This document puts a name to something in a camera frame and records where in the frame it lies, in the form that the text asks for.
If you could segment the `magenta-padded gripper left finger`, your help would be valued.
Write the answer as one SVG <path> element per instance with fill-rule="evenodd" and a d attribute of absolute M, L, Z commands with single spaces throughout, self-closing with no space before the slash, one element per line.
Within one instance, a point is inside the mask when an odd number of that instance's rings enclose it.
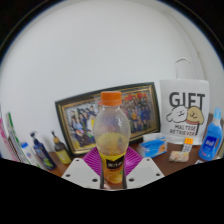
<path fill-rule="evenodd" d="M 84 188 L 102 189 L 101 174 L 101 158 L 97 148 L 93 148 L 83 158 L 75 158 L 62 178 Z"/>

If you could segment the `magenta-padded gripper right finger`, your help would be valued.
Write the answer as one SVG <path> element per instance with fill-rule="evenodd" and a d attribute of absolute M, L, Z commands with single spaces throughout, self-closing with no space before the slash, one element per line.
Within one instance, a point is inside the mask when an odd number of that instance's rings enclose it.
<path fill-rule="evenodd" d="M 163 177 L 162 171 L 151 158 L 143 158 L 131 147 L 127 149 L 124 158 L 124 189 L 140 188 Z"/>

